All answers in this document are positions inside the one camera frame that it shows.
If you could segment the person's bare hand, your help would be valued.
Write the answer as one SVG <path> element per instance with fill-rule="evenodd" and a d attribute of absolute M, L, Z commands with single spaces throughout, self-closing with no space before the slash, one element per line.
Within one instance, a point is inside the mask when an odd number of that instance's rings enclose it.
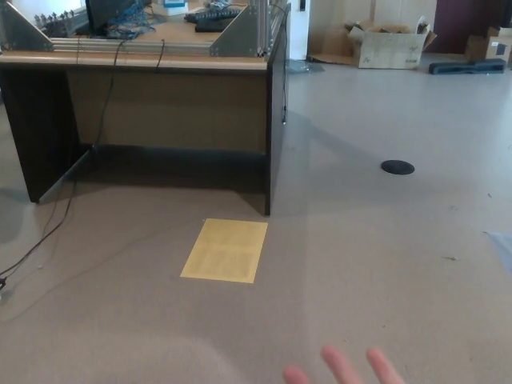
<path fill-rule="evenodd" d="M 336 348 L 324 346 L 321 356 L 334 376 L 336 383 L 362 383 L 360 374 L 352 366 L 349 359 Z M 366 352 L 366 360 L 380 383 L 396 384 L 405 382 L 380 349 L 369 348 Z M 297 366 L 285 368 L 282 377 L 285 383 L 299 384 L 310 382 L 303 370 Z"/>

